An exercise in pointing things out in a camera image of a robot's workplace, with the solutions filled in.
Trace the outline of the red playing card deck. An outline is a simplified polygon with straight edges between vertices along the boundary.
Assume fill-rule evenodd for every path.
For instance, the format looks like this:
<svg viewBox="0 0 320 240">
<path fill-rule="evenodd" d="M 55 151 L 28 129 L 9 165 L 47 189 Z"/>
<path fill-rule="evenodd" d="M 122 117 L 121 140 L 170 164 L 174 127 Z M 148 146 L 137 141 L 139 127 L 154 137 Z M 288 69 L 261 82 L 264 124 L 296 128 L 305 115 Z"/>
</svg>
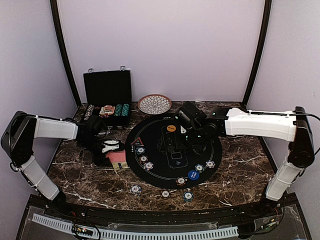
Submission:
<svg viewBox="0 0 320 240">
<path fill-rule="evenodd" d="M 122 151 L 109 151 L 106 155 L 112 166 L 126 163 L 126 152 Z"/>
</svg>

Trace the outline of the orange big blind button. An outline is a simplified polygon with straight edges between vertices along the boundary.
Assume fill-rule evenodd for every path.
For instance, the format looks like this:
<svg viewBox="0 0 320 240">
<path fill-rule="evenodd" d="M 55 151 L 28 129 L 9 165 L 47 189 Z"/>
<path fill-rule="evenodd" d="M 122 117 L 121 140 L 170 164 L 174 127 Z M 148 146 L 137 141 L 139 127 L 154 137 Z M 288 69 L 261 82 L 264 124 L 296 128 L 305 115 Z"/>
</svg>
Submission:
<svg viewBox="0 0 320 240">
<path fill-rule="evenodd" d="M 175 132 L 175 131 L 177 130 L 177 127 L 176 127 L 175 125 L 168 125 L 168 126 L 166 127 L 166 130 L 167 130 L 168 132 L 170 132 L 170 133 L 173 133 L 173 132 Z"/>
</svg>

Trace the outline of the blue small blind button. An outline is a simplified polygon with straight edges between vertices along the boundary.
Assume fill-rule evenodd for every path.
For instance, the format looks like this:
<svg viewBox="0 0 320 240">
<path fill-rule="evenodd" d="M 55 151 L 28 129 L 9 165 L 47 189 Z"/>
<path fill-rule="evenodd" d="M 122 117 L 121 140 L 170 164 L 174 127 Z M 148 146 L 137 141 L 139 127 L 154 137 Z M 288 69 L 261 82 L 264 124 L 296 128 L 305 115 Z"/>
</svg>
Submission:
<svg viewBox="0 0 320 240">
<path fill-rule="evenodd" d="M 188 172 L 188 178 L 190 180 L 196 181 L 200 177 L 200 173 L 196 170 L 191 170 Z"/>
</svg>

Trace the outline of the blue tan chip stack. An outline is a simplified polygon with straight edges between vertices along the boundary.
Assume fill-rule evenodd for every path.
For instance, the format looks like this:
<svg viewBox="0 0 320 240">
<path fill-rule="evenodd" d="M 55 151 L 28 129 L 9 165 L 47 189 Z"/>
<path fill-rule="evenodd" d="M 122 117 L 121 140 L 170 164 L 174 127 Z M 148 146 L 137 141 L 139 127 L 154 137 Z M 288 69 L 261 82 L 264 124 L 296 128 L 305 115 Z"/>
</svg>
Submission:
<svg viewBox="0 0 320 240">
<path fill-rule="evenodd" d="M 142 192 L 142 188 L 137 184 L 134 184 L 130 187 L 130 193 L 134 196 L 140 196 L 141 192 Z"/>
</svg>

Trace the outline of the blue green chip stack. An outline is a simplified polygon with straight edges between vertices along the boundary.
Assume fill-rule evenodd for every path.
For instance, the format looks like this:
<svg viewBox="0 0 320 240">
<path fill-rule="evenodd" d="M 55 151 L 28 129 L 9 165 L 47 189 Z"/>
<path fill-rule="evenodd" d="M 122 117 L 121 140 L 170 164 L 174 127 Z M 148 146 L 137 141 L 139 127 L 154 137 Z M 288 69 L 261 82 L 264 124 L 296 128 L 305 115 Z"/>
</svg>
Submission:
<svg viewBox="0 0 320 240">
<path fill-rule="evenodd" d="M 194 194 L 191 191 L 184 192 L 182 196 L 185 202 L 191 202 L 194 199 Z"/>
</svg>

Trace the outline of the brown white chip stack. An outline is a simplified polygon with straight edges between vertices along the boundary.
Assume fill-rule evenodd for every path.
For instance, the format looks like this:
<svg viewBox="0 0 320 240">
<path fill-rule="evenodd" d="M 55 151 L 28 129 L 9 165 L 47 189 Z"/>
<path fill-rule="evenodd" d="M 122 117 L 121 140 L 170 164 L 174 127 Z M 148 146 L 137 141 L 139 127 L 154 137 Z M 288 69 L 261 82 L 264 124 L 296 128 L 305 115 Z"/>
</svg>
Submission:
<svg viewBox="0 0 320 240">
<path fill-rule="evenodd" d="M 161 196 L 162 196 L 163 198 L 168 198 L 168 197 L 170 196 L 170 193 L 169 193 L 169 191 L 167 191 L 167 190 L 163 190 L 163 191 L 161 192 Z"/>
</svg>

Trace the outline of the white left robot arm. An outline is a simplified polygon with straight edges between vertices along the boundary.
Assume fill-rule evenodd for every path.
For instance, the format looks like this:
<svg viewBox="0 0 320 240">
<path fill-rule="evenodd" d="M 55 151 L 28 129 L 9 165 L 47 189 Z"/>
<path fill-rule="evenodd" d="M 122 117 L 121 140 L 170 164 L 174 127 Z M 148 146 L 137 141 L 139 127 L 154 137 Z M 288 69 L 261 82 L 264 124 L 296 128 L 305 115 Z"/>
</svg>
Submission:
<svg viewBox="0 0 320 240">
<path fill-rule="evenodd" d="M 29 185 L 51 203 L 51 210 L 60 218 L 71 213 L 65 203 L 66 196 L 54 184 L 36 161 L 33 145 L 37 138 L 76 140 L 93 155 L 97 166 L 107 163 L 106 153 L 122 151 L 125 145 L 120 140 L 101 140 L 99 132 L 103 121 L 95 115 L 85 122 L 76 122 L 72 118 L 52 118 L 17 111 L 1 137 L 1 147 L 11 159 L 10 167 L 21 172 Z"/>
</svg>

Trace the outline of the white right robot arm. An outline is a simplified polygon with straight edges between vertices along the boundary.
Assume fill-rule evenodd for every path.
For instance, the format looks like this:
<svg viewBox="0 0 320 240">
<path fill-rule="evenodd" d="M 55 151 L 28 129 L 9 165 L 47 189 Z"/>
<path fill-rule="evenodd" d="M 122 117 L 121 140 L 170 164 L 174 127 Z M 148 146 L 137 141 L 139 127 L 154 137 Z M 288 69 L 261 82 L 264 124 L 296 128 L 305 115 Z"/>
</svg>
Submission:
<svg viewBox="0 0 320 240">
<path fill-rule="evenodd" d="M 180 141 L 193 149 L 224 136 L 256 136 L 283 141 L 285 158 L 268 183 L 264 199 L 255 205 L 255 213 L 266 217 L 275 208 L 287 188 L 315 160 L 309 114 L 303 107 L 287 111 L 256 111 L 241 107 L 214 107 L 205 114 L 191 102 L 185 102 L 173 115 L 182 127 Z"/>
</svg>

